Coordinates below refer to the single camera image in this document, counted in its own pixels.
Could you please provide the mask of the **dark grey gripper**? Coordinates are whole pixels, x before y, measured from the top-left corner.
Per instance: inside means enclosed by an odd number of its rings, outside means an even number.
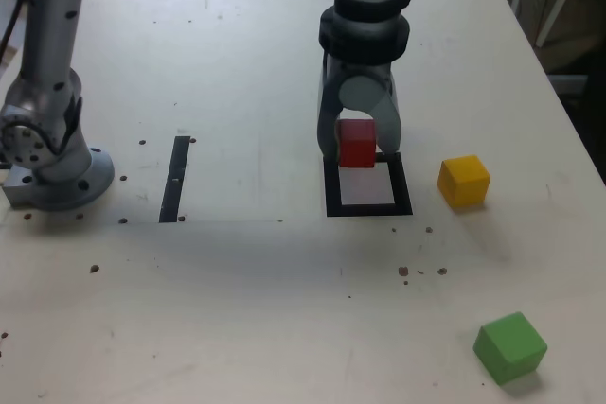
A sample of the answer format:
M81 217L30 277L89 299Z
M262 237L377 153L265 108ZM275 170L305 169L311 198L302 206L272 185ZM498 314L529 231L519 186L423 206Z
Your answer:
M352 76L341 84L341 72L370 76ZM399 151L401 118L390 63L353 64L323 52L316 136L323 157L333 162L337 161L339 149L335 124L343 107L368 114L374 120L381 152Z

